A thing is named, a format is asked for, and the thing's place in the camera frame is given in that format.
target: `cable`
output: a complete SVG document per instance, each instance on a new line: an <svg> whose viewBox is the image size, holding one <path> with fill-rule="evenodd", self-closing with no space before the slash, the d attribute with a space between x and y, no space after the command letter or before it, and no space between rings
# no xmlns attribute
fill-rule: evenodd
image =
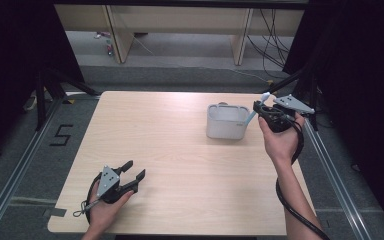
<svg viewBox="0 0 384 240"><path fill-rule="evenodd" d="M261 36L266 42L268 41L266 37L264 36ZM274 45L273 43L269 42L269 44L272 46L272 47L275 47L277 48L276 45ZM289 49L287 47L284 46L284 48L279 48L280 51L283 51L283 52L286 52L286 53L289 53Z"/></svg>
<svg viewBox="0 0 384 240"><path fill-rule="evenodd" d="M295 129L298 135L298 145L297 149L295 150L294 155L292 156L291 165L294 164L294 162L298 159L299 154L301 153L303 147L304 147L304 134L302 133L302 127L295 121L291 121L292 127ZM303 223L306 227L308 227L311 231L313 231L315 234L317 234L320 238L324 240L329 240L329 237L320 230L317 226L315 226L312 222L308 221L305 217L303 217L301 214L299 214L284 198L282 190L280 189L279 180L276 180L276 193L277 197L279 198L279 201L282 203L282 205L285 207L288 212L291 213L292 216L294 216L297 220L299 220L301 223Z"/></svg>
<svg viewBox="0 0 384 240"><path fill-rule="evenodd" d="M99 173L98 176L96 176L93 179L92 184L90 185L89 191L87 193L86 200L84 200L84 201L82 201L80 203L81 210L73 212L73 216L74 217L80 217L82 214L85 214L88 223L90 223L90 212L89 212L89 210L92 207L94 207L96 204L98 204L99 201L100 201L100 198L98 198L97 200L95 200L93 202L90 202L90 199L92 197L92 189L93 189L93 186L95 186L95 183L98 182L101 179L101 175L102 175L102 172Z"/></svg>
<svg viewBox="0 0 384 240"><path fill-rule="evenodd" d="M155 54L149 50L145 44L143 44L141 41L139 41L135 36L133 36L133 39L135 40L135 42L138 42L146 51L148 51L152 56L155 56ZM173 65L173 66L178 66L178 67L182 67L182 68L190 68L190 67L187 67L187 66L183 66L183 65L180 65L180 64L177 64L177 63L166 63L166 62L160 62L160 61L157 61L158 63L161 63L161 64L165 64L165 65ZM202 68L202 69L211 69L211 70L219 70L219 69L214 69L214 68L209 68L209 67L202 67L202 66L195 66L195 68ZM229 71L232 71L232 72L235 72L235 73L238 73L238 74L241 74L241 75L245 75L245 76L250 76L250 77L255 77L255 78L258 78L264 82L268 82L268 80L264 79L264 78L261 78L257 75L254 75L254 74L250 74L250 73L244 73L244 72L240 72L238 70L234 70L234 69L230 69L230 68L224 68L222 70L229 70Z"/></svg>
<svg viewBox="0 0 384 240"><path fill-rule="evenodd" d="M261 50L261 48L259 48L252 40L249 36L247 36L249 42L251 43L251 45L255 48L255 50L261 54L263 57L266 57L268 58L270 61L272 61L274 64L276 64L277 66L279 67L283 67L282 63L277 61L274 57L270 56L269 54L267 54L266 52L264 52L263 50Z"/></svg>
<svg viewBox="0 0 384 240"><path fill-rule="evenodd" d="M284 50L284 49L282 49L282 48L279 46L278 41L280 41L280 40L279 40L279 38L277 37L277 35L275 34L275 29L276 29L276 27L275 27L276 10L272 9L272 24L271 24L272 26L271 26L271 27L269 26L269 23L268 23L266 17L264 16L263 11L262 11L261 9L259 9L259 10L260 10L260 14L261 14L261 16L262 16L262 18L263 18L263 20L264 20L264 23L265 23L265 25L266 25L266 27L267 27L267 30L269 31L269 38L266 39L264 36L262 36L263 39L266 41L266 46L265 46L265 48L264 48L264 51L261 50L261 49L259 49L259 50L257 50L257 51L258 51L260 54L264 53L264 54L262 54L262 55L263 55L263 70L264 70L264 71L266 72L266 74L268 74L269 76L276 78L276 76L273 76L273 75L269 74L269 73L267 72L267 70L266 70L266 67L265 67L265 57L267 57L270 61L274 62L274 63L275 63L276 65L278 65L279 67L281 67L281 68L284 68L284 67L285 67L285 66L284 66L284 65L285 65L285 57L283 56L283 53L282 53L282 50ZM269 55L268 55L266 52L267 52L267 48L268 48L269 44L272 45L272 46L274 46L274 47L277 49L277 51L278 51L278 55L279 55L279 58L280 58L280 61L281 61L281 62L279 62L279 61L277 61L277 60L274 60L274 58L271 57L271 56L268 57Z"/></svg>
<svg viewBox="0 0 384 240"><path fill-rule="evenodd" d="M280 40L280 38L276 34L276 24L275 24L276 23L276 9L272 9L271 12L272 12L272 28L271 28L271 30L269 29L269 32L270 32L270 35L273 37L273 41L275 42L275 47L277 48L277 51L279 53L279 57L282 60L282 62L284 63L286 58L283 55L282 50L285 51L285 52L289 52L289 49L282 43L282 41ZM287 50L282 49L279 46L279 43L280 43L280 45L282 45Z"/></svg>

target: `forearm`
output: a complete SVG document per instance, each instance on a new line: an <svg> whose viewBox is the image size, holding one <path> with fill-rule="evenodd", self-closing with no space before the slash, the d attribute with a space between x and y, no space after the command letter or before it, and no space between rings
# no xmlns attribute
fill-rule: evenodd
<svg viewBox="0 0 384 240"><path fill-rule="evenodd" d="M320 223L306 199L298 179L290 165L276 166L279 186L289 205L319 229ZM288 239L320 239L313 231L285 209Z"/></svg>
<svg viewBox="0 0 384 240"><path fill-rule="evenodd" d="M86 233L83 235L82 240L99 240L104 234L102 230L94 229L89 226Z"/></svg>

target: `gray carpet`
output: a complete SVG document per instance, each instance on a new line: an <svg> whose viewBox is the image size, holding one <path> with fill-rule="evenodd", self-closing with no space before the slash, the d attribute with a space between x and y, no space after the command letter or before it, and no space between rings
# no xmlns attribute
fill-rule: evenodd
<svg viewBox="0 0 384 240"><path fill-rule="evenodd" d="M229 70L123 67L82 67L81 69L87 84L98 91L257 93L268 87L268 84L261 79ZM264 79L273 79L275 82L280 81L280 78L270 77L264 71L244 71L244 73L258 75ZM280 72L270 72L270 74L279 77L286 76ZM283 96L290 93L292 87L293 84L283 88L278 95ZM64 84L64 88L67 91L78 91L66 84ZM76 100L73 104L63 104L59 107L13 201L0 222L0 239L41 238L47 240L79 239L81 237L80 234L50 233L47 230L48 212L58 199L97 102L97 100ZM319 114L318 122L319 133L346 182L352 198L362 212L373 239L384 239L384 214L376 199L362 176L350 168L352 158L335 129L331 128L328 115ZM70 139L65 146L52 146L64 143L64 138L55 137L62 125L65 127L60 129L60 134L70 135ZM35 127L35 111L20 115L13 131L1 144L3 154L0 156L0 190L20 159ZM307 134L304 135L306 144L299 162L323 228L331 239L356 239L320 164L317 153ZM105 236L105 239L114 239L114 236L108 235ZM134 238L125 237L125 239L133 240ZM258 239L285 239L285 237L259 237Z"/></svg>

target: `black curtain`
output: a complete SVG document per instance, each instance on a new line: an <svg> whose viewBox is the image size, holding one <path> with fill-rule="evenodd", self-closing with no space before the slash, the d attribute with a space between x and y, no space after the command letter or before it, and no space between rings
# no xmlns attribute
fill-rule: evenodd
<svg viewBox="0 0 384 240"><path fill-rule="evenodd" d="M22 112L44 67L84 82L51 3L1 0L0 142Z"/></svg>
<svg viewBox="0 0 384 240"><path fill-rule="evenodd" d="M319 78L330 115L384 210L384 1L347 1Z"/></svg>

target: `white container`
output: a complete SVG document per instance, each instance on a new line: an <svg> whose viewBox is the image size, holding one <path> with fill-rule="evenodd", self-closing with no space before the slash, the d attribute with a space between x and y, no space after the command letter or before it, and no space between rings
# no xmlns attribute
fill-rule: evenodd
<svg viewBox="0 0 384 240"><path fill-rule="evenodd" d="M210 138L242 139L249 116L248 108L227 104L212 104L207 109L207 136Z"/></svg>

